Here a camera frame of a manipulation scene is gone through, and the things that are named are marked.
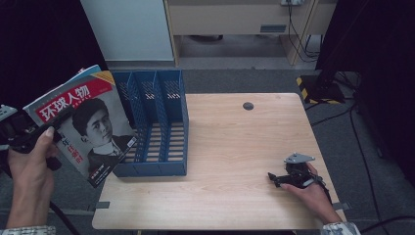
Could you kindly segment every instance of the sleeve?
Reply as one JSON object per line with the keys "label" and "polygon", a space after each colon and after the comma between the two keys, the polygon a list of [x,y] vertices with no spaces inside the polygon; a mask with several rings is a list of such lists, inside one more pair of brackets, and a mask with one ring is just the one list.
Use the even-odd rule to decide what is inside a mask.
{"label": "sleeve", "polygon": [[351,222],[329,223],[323,226],[322,235],[360,235],[356,225]]}
{"label": "sleeve", "polygon": [[33,226],[0,230],[1,235],[55,235],[55,226]]}

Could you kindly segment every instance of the gray carpet floor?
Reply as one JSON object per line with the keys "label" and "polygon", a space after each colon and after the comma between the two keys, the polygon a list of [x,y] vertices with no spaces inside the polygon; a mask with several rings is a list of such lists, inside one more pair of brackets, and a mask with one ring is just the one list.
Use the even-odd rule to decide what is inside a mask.
{"label": "gray carpet floor", "polygon": [[[299,75],[316,74],[313,70],[184,70],[183,78],[187,93],[241,93],[241,92],[294,92],[300,94],[296,84]],[[346,97],[352,91],[341,85]],[[304,104],[310,123],[347,111],[353,100],[339,105]],[[379,221],[399,215],[415,215],[415,189],[407,182],[400,168],[393,160],[378,157],[377,148],[362,116],[357,109],[351,112],[357,136],[364,157],[359,151],[353,133],[349,113],[313,125],[321,153],[331,174],[337,193],[351,210],[345,211],[347,220],[364,229]],[[365,158],[369,171],[366,170]],[[56,190],[52,201],[64,212],[79,229],[81,234],[134,234],[134,231],[95,230],[91,226],[93,208],[98,202],[102,186],[93,189],[66,160],[63,167],[55,173]],[[371,193],[373,183],[377,206]],[[12,183],[0,174],[0,227],[7,220],[8,208],[12,199]],[[59,234],[69,231],[56,215],[50,214],[49,224],[57,226]],[[385,225],[389,234],[414,234],[414,220],[399,220]],[[144,231],[143,234],[167,234],[166,231]],[[250,232],[250,234],[278,234],[276,232]],[[298,231],[299,235],[319,234],[315,230]],[[388,234],[382,227],[365,234]]]}

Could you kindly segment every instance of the person's left hand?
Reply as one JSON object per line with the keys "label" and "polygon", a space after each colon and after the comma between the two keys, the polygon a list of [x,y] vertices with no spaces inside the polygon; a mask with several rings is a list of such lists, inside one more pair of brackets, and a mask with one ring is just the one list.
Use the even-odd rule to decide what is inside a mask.
{"label": "person's left hand", "polygon": [[42,133],[29,154],[9,150],[14,186],[7,228],[46,225],[54,190],[53,173],[47,167],[46,159],[58,154],[58,148],[53,144],[54,131],[49,127]]}

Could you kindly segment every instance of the white cabinet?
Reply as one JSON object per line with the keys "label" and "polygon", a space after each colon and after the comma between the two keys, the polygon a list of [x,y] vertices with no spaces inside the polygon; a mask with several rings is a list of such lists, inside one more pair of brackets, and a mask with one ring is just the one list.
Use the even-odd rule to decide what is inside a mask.
{"label": "white cabinet", "polygon": [[107,62],[173,61],[163,0],[81,0]]}

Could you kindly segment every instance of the magazine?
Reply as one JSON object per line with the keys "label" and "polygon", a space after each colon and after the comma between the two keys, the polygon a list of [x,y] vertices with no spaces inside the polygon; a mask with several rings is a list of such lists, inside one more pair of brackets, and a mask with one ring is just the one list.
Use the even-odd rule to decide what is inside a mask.
{"label": "magazine", "polygon": [[72,78],[23,109],[39,126],[70,112],[57,128],[57,146],[93,187],[136,142],[107,70]]}

